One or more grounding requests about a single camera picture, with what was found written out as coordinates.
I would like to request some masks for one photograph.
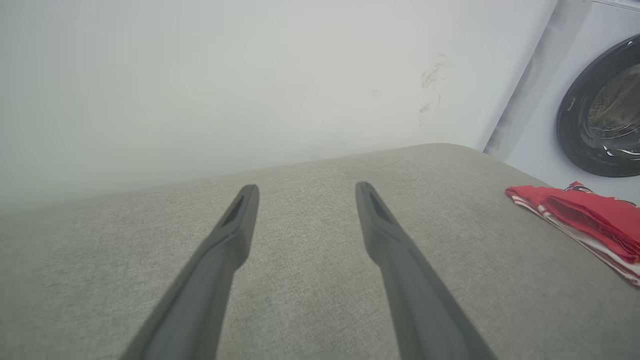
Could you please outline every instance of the red and white fabric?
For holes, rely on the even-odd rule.
[[[635,204],[599,196],[577,181],[565,190],[514,186],[505,193],[640,287],[640,209]]]

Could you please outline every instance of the washing machine door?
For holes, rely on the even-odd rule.
[[[607,177],[640,175],[640,35],[580,74],[556,126],[563,152],[581,169]]]

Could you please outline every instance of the washing machine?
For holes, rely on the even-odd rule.
[[[558,1],[484,151],[640,204],[640,1]]]

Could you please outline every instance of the gray fabric surface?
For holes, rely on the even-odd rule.
[[[504,195],[543,183],[446,144],[2,218],[0,356],[116,359],[240,187],[256,183],[253,245],[234,279],[219,358],[398,358],[381,275],[360,233],[361,180],[500,358],[638,358],[640,293]]]

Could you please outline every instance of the scuff mark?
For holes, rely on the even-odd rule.
[[[436,82],[438,80],[438,72],[440,71],[440,67],[442,67],[443,63],[435,63],[433,65],[433,69],[427,74],[427,72],[422,73],[422,89],[426,90],[430,84]]]
[[[432,102],[433,100],[429,101],[420,109],[420,111],[418,111],[418,119],[420,120],[420,127],[424,126],[424,124],[426,124],[427,122],[427,112],[431,109]]]

